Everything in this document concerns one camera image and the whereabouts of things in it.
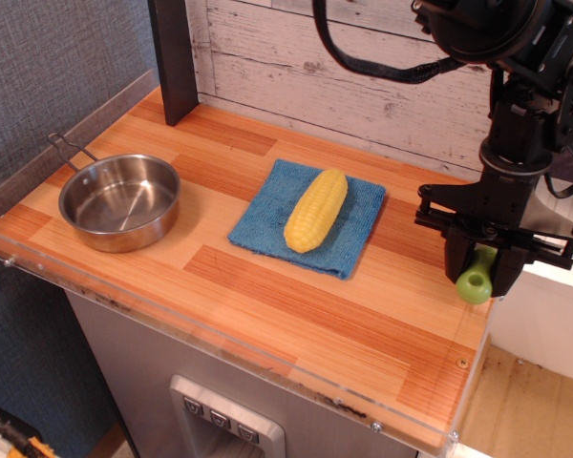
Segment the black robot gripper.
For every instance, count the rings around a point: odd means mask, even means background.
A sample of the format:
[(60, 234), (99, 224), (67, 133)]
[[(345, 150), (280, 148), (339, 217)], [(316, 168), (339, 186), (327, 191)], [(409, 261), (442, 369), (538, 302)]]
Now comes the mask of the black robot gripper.
[(572, 267), (573, 221), (538, 198), (540, 176), (487, 165), (476, 183), (418, 189), (415, 222), (445, 239), (445, 273), (452, 283), (469, 268), (477, 244), (498, 250), (491, 268), (493, 298), (508, 293), (526, 263)]

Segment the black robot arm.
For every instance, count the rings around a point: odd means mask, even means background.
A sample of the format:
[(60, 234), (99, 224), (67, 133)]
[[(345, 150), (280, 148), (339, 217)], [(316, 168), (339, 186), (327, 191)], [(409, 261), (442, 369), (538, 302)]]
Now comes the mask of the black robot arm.
[(573, 221), (537, 197), (555, 155), (573, 156), (573, 3), (416, 1), (417, 21), (455, 61), (492, 71), (491, 128), (479, 148), (480, 179), (426, 184), (415, 220), (445, 240), (445, 272), (456, 281), (477, 248), (496, 256), (492, 293), (505, 295), (526, 264), (573, 264)]

